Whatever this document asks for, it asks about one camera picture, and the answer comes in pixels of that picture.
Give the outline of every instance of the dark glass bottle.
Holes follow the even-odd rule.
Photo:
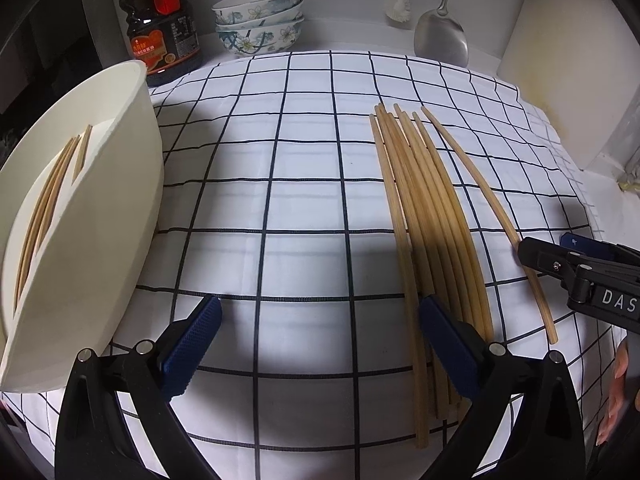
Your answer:
[[[136,59],[146,64],[149,86],[169,83],[202,64],[188,0],[119,0]]]

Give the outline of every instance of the stack of bowls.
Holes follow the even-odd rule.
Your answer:
[[[271,54],[300,36],[302,0],[222,0],[211,10],[225,48],[238,56]]]

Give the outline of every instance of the spatula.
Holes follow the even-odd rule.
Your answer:
[[[465,31],[447,10],[442,0],[437,9],[428,10],[418,20],[414,33],[414,52],[426,57],[466,68],[469,51]]]

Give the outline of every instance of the finger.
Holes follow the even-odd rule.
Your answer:
[[[609,400],[607,403],[607,416],[600,423],[598,428],[598,442],[603,443],[609,439],[609,435],[618,421],[618,413],[624,404],[625,399],[625,378],[618,377],[612,379],[609,384]]]
[[[614,363],[613,376],[617,379],[622,377],[626,373],[626,369],[629,366],[629,354],[626,349],[626,337],[622,340],[618,346],[616,352],[616,362]]]
[[[617,417],[607,415],[602,420],[600,426],[598,427],[598,438],[596,439],[596,446],[601,446],[604,442],[607,441],[607,439],[609,438],[609,434],[611,433],[611,430],[616,423],[616,418]]]

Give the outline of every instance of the white plastic bowl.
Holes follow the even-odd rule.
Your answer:
[[[272,16],[299,3],[300,0],[222,0],[211,10],[218,25],[233,25]]]
[[[236,23],[234,25],[216,25],[216,31],[222,30],[246,30],[248,28],[256,27],[268,27],[269,25],[277,25],[279,23],[294,22],[303,17],[302,3],[304,0],[300,0],[300,3],[290,9],[277,12],[271,16],[265,18],[259,18],[258,20],[250,20],[244,23]]]
[[[273,54],[286,50],[300,36],[304,18],[289,23],[279,23],[269,27],[248,28],[245,30],[219,30],[222,44],[236,56],[256,56]]]
[[[107,346],[133,293],[158,218],[162,142],[141,61],[79,84],[31,127],[0,170],[0,390],[65,385],[76,354]],[[53,160],[94,125],[84,168],[74,154],[14,313],[22,241]]]

